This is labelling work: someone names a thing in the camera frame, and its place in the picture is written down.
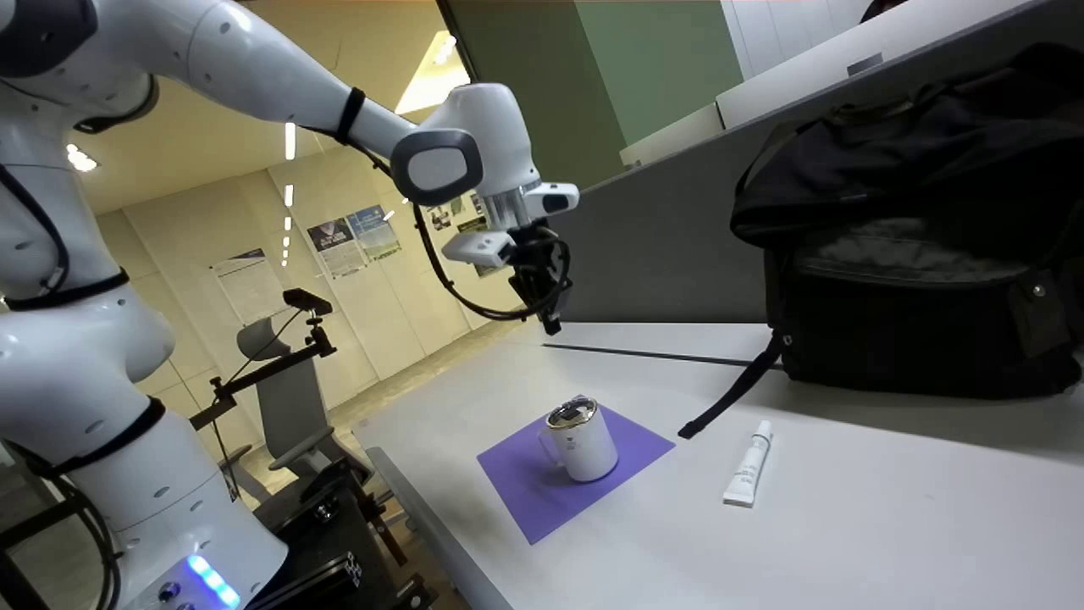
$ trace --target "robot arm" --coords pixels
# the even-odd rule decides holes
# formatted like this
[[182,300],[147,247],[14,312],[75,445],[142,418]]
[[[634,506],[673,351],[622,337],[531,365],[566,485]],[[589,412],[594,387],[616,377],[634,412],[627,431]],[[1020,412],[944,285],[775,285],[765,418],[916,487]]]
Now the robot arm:
[[413,203],[448,203],[474,190],[487,232],[454,238],[445,255],[485,269],[511,264],[511,285],[557,334],[570,281],[554,260],[547,218],[577,211],[581,190],[538,181],[528,128],[506,85],[465,85],[423,125],[411,125],[229,0],[142,0],[121,9],[127,32],[136,32],[128,58],[142,58],[147,73],[378,157]]

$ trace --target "floor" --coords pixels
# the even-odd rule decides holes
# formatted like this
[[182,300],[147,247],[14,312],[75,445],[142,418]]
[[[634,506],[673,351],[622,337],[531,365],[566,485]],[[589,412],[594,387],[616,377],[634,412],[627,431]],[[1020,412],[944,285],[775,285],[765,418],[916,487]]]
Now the floor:
[[[511,330],[516,325],[485,325],[485,330],[471,334],[469,340],[435,353],[432,361],[404,369],[401,377],[336,406],[332,412],[336,442],[346,451],[363,459],[366,451],[354,436],[357,424],[378,418],[378,412],[386,412],[392,404],[392,397],[448,373],[460,357],[500,340]],[[284,487],[293,483],[293,474],[269,470],[269,466],[270,466],[270,459],[266,451],[254,451],[244,461],[244,467],[269,492]],[[372,483],[369,492],[386,497],[386,521],[408,552],[408,565],[395,565],[392,560],[386,560],[392,581],[404,583],[408,577],[423,577],[423,583],[436,592],[435,610],[465,610],[469,604],[459,596],[454,583],[448,581],[439,563],[432,556],[428,542],[411,531],[411,516],[404,516],[395,497],[378,483]],[[27,487],[27,483],[22,483],[17,474],[0,470],[0,530],[17,521],[22,516],[33,516],[33,510],[42,510],[42,497],[33,496],[33,487]],[[12,560],[30,577],[33,589],[50,604],[50,610],[93,610],[96,608],[102,571],[97,571],[97,560],[93,552],[86,530],[75,519],[33,536],[30,542],[22,542],[12,552]]]

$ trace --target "white cup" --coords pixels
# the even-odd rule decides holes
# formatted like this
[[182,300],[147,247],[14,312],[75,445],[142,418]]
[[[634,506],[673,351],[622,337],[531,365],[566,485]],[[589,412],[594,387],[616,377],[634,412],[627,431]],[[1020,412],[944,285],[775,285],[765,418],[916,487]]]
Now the white cup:
[[572,483],[599,483],[616,467],[616,445],[611,436],[603,412],[577,397],[547,418],[547,436],[554,461],[566,467]]

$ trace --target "ceiling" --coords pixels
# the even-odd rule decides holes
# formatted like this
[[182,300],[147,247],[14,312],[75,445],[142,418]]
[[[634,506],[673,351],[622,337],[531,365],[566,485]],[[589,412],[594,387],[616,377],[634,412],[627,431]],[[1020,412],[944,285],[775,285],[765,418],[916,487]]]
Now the ceiling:
[[[445,29],[436,0],[249,0],[249,7],[386,110],[401,101],[435,32]],[[219,110],[176,83],[158,85],[154,117],[102,135],[75,135],[97,161],[97,170],[83,177],[96,215],[284,164],[280,125]],[[299,157],[336,145],[325,135],[299,135]]]

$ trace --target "white wall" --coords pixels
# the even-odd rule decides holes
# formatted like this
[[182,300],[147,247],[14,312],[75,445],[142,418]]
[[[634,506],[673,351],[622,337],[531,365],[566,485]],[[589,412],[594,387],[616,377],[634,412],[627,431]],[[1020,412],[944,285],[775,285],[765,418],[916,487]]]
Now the white wall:
[[870,0],[723,0],[743,78],[858,29]]
[[[280,252],[280,183],[294,183],[293,264],[278,264]],[[401,252],[336,279],[306,238],[306,229],[346,218],[378,203],[395,211],[390,222]],[[366,387],[408,369],[411,362],[450,346],[481,325],[465,312],[428,269],[411,207],[369,170],[357,154],[328,154],[254,177],[236,177],[205,190],[150,199],[120,215],[104,215],[102,235],[131,274],[131,285],[163,312],[176,334],[174,361],[142,387],[180,414],[209,404],[209,381],[229,377],[244,357],[235,337],[250,312],[280,312],[280,288],[308,288],[336,304],[325,319],[336,357],[320,361],[320,383],[328,406],[340,406]],[[262,294],[229,294],[217,274],[219,260],[266,247],[269,264],[254,269],[266,281]],[[448,264],[460,293],[507,310],[516,294],[507,274],[479,279],[474,269]],[[284,337],[303,346],[306,325]],[[219,420],[229,449],[262,445],[254,392],[242,392],[242,412]]]

